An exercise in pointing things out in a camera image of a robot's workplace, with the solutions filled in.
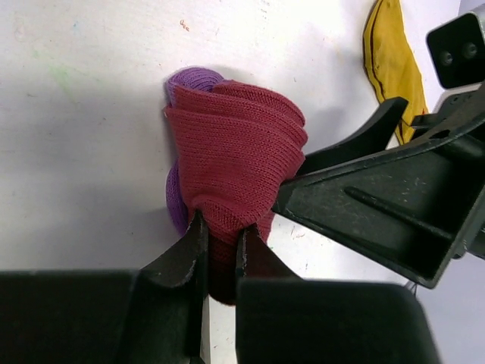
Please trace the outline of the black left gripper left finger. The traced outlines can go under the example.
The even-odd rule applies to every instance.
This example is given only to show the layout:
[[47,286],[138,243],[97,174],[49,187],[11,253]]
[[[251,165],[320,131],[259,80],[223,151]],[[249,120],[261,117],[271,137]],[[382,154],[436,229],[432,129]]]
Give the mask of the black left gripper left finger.
[[4,271],[3,363],[207,363],[208,227],[141,269]]

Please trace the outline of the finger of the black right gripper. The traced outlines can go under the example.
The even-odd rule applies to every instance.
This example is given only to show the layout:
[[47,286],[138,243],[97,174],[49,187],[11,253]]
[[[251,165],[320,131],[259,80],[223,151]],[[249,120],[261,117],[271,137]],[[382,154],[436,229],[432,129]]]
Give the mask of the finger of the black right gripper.
[[408,101],[399,96],[385,100],[351,136],[307,154],[299,176],[385,150],[407,106]]
[[284,184],[274,211],[435,287],[452,259],[484,255],[484,116]]

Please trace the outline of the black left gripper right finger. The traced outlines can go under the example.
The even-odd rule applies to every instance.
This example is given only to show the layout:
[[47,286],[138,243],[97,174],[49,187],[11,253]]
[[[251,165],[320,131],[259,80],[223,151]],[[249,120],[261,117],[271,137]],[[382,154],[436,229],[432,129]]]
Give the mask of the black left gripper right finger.
[[256,226],[236,256],[239,363],[438,363],[420,303],[401,285],[305,280]]

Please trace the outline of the yellow patterned sock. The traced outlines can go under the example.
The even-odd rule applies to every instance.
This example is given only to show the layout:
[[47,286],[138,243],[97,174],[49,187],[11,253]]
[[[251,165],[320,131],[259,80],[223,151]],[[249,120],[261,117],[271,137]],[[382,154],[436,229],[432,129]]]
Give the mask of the yellow patterned sock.
[[405,35],[399,1],[378,0],[363,32],[363,59],[378,102],[394,97],[408,101],[395,129],[402,145],[412,140],[414,118],[428,113],[421,72]]

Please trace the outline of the maroon sock purple toe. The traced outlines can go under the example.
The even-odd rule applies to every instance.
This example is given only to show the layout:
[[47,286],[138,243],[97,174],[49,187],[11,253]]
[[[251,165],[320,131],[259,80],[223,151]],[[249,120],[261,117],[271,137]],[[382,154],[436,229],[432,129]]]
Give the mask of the maroon sock purple toe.
[[208,291],[231,305],[238,237],[255,225],[268,239],[279,187],[305,159],[305,118],[285,96],[207,68],[178,71],[165,86],[164,116],[178,154],[167,176],[167,208],[179,234],[202,213]]

